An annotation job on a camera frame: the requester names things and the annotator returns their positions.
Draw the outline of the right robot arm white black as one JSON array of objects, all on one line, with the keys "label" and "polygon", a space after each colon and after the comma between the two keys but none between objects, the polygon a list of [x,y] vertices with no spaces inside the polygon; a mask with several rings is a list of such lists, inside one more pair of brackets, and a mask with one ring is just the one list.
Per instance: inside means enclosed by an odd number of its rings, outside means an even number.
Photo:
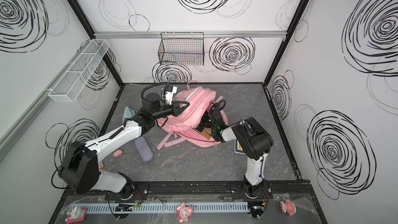
[{"label": "right robot arm white black", "polygon": [[253,117],[227,125],[220,110],[206,112],[201,123],[216,142],[239,143],[248,158],[243,184],[245,194],[253,199],[260,195],[265,183],[265,160],[274,144],[269,133]]}]

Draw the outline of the brown cover book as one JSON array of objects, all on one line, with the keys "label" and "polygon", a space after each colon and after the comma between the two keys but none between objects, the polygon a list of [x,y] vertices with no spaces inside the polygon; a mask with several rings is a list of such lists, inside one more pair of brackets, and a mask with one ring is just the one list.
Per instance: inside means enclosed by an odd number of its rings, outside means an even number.
[{"label": "brown cover book", "polygon": [[201,136],[205,137],[207,140],[210,140],[212,138],[211,135],[211,129],[207,127],[196,127],[194,129],[197,133],[199,133]]}]

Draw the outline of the pink student backpack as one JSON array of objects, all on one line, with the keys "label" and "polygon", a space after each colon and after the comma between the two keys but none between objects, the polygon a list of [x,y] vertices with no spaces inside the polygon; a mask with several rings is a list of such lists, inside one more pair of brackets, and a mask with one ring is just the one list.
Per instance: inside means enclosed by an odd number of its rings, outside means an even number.
[{"label": "pink student backpack", "polygon": [[209,112],[210,107],[219,103],[223,97],[216,97],[216,92],[208,88],[202,86],[191,88],[187,85],[187,89],[177,93],[173,99],[187,101],[190,106],[177,117],[169,116],[168,119],[158,120],[158,124],[168,134],[157,146],[157,149],[177,145],[183,141],[200,147],[218,145],[219,142],[214,138],[207,139],[194,129],[200,124],[203,115]]}]

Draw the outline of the blue book yellow label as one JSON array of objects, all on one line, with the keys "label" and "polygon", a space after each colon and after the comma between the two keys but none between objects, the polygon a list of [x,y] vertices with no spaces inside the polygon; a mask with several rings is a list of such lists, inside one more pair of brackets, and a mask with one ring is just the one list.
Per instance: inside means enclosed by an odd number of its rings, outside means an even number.
[{"label": "blue book yellow label", "polygon": [[238,154],[245,154],[245,152],[238,140],[235,140],[235,142],[234,142],[234,152],[238,153]]}]

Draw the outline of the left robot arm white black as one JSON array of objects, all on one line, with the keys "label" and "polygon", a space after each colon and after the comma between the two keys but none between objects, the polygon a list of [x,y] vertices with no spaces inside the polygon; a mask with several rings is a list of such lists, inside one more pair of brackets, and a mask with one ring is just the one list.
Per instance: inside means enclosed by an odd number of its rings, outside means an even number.
[{"label": "left robot arm white black", "polygon": [[166,101],[157,93],[142,97],[142,107],[121,127],[85,143],[76,141],[67,149],[64,161],[57,168],[58,176],[77,194],[91,190],[113,192],[122,200],[134,194],[133,181],[123,173],[101,170],[98,164],[122,145],[147,133],[158,119],[177,117],[188,107],[186,101]]}]

